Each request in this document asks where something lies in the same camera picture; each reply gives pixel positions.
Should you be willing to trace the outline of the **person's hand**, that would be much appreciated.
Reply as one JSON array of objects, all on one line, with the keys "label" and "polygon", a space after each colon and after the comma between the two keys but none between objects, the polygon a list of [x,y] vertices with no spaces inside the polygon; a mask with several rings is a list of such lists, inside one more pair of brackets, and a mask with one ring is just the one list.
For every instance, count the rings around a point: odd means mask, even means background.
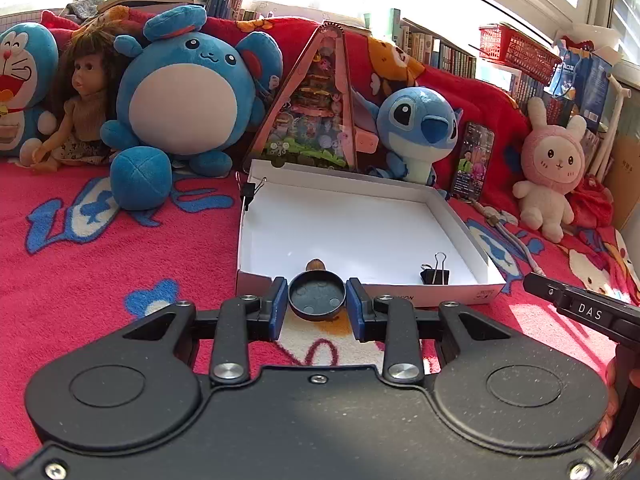
[{"label": "person's hand", "polygon": [[606,407],[606,411],[596,433],[596,439],[598,441],[605,438],[611,432],[615,416],[620,409],[620,399],[618,398],[618,394],[615,390],[616,378],[617,363],[616,359],[613,358],[608,362],[608,366],[605,370],[604,382],[606,388],[608,388],[608,406]]}]

